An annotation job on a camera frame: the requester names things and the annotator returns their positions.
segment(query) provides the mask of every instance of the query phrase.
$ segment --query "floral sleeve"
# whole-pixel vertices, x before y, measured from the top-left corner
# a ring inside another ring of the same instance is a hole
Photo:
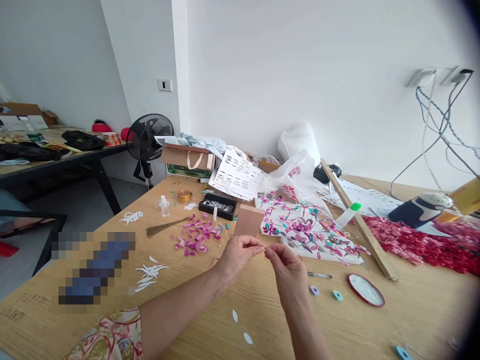
[[[67,360],[144,358],[139,308],[104,317],[68,353]]]

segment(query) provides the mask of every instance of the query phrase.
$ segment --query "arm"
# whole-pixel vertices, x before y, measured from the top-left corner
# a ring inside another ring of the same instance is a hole
[[[248,260],[264,250],[251,236],[232,237],[210,270],[140,305],[145,359],[156,359],[198,314],[237,279]]]
[[[265,250],[275,271],[276,286],[296,359],[333,359],[313,318],[308,301],[305,264],[285,245],[272,244]]]

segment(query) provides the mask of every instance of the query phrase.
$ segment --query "wooden ruler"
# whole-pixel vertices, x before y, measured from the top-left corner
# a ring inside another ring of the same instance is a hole
[[[328,176],[328,179],[331,181],[341,201],[343,202],[343,205],[345,205],[345,208],[348,209],[350,206],[352,206],[353,203],[349,199],[349,196],[347,195],[345,190],[342,188],[342,185],[340,185],[339,179],[332,172],[332,169],[329,168],[325,160],[321,159],[320,164],[323,170],[325,170],[325,173]],[[395,270],[394,266],[392,265],[390,260],[387,258],[385,251],[382,249],[379,242],[370,231],[370,228],[367,226],[365,221],[362,219],[362,216],[358,212],[353,218],[353,222],[355,223],[355,226],[358,229],[358,232],[363,237],[363,240],[365,241],[368,247],[368,250],[370,251],[373,258],[375,259],[376,263],[378,264],[378,267],[380,267],[380,270],[383,273],[383,275],[385,275],[387,279],[390,279],[393,281],[400,281],[400,277],[399,277],[399,274],[397,273],[397,270]]]

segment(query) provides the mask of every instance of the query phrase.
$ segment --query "hand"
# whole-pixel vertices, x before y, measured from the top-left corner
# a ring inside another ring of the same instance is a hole
[[[250,235],[231,237],[226,243],[220,260],[213,267],[226,277],[228,286],[232,285],[244,269],[247,262],[265,249],[263,242]]]
[[[283,244],[272,244],[265,249],[275,271],[276,287],[284,310],[308,302],[307,267],[292,250]]]

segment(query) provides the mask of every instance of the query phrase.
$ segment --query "standing fan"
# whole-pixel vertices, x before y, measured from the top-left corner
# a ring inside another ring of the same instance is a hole
[[[148,189],[152,185],[152,160],[158,159],[162,155],[162,146],[155,141],[154,136],[173,136],[174,127],[170,120],[160,114],[148,114],[137,119],[128,129],[126,136],[126,145],[128,152],[138,160],[133,176],[145,182],[148,182]]]

